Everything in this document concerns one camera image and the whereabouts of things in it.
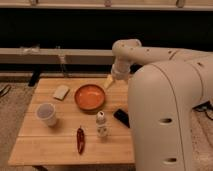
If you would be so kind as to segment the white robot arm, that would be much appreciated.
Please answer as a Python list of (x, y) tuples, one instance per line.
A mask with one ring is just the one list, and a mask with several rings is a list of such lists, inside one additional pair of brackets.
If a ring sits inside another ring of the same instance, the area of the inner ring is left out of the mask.
[(190, 113), (213, 99), (213, 52), (118, 40), (111, 75), (128, 82), (136, 171), (195, 171)]

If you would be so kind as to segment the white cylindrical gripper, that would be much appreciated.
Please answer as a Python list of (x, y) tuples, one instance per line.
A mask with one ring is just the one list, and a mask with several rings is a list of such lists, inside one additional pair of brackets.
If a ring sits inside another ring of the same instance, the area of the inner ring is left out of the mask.
[(108, 75), (105, 82), (104, 88), (108, 89), (116, 80), (125, 80), (129, 74), (129, 67), (125, 65), (113, 64), (111, 68), (111, 75)]

